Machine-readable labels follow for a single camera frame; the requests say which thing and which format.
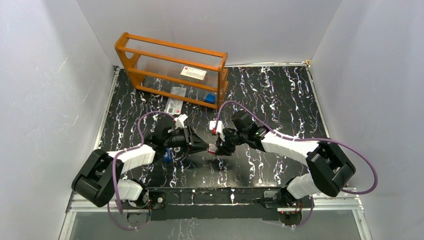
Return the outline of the blue stapler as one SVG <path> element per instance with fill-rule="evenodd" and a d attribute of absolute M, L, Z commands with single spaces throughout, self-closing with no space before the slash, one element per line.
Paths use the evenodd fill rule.
<path fill-rule="evenodd" d="M 171 148 L 167 148 L 163 155 L 164 162 L 171 162 L 173 160 Z"/>

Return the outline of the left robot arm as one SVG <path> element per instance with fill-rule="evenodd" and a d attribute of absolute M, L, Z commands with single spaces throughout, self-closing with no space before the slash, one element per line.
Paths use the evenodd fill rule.
<path fill-rule="evenodd" d="M 185 114 L 180 115 L 174 119 L 174 125 L 149 133 L 133 147 L 118 151 L 93 150 L 72 181 L 71 189 L 97 207 L 110 201 L 117 205 L 130 201 L 137 208 L 147 207 L 151 202 L 148 189 L 138 180 L 120 176 L 162 159 L 170 149 L 179 148 L 188 154 L 207 151 L 209 144 L 192 126 L 184 123 L 186 119 Z"/>

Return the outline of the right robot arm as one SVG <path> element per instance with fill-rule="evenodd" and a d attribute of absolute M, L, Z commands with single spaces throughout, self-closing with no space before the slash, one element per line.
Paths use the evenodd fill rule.
<path fill-rule="evenodd" d="M 234 128 L 224 128 L 220 120 L 209 122 L 209 130 L 217 135 L 209 152 L 217 156 L 231 156 L 239 145 L 265 153 L 279 154 L 307 166 L 308 172 L 291 178 L 278 191 L 265 191 L 260 202 L 295 207 L 302 198 L 323 193 L 336 197 L 356 173 L 356 168 L 338 144 L 325 138 L 321 141 L 296 141 L 264 125 L 257 125 L 244 110 L 231 116 Z"/>

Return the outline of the red white staple box sleeve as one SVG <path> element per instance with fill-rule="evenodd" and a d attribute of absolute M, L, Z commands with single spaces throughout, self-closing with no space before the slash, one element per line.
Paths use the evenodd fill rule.
<path fill-rule="evenodd" d="M 215 144 L 212 144 L 212 143 L 210 143 L 208 145 L 207 152 L 210 153 L 210 154 L 212 154 L 212 155 L 215 155 L 215 156 L 220 156 L 221 155 L 219 146 L 216 146 Z"/>

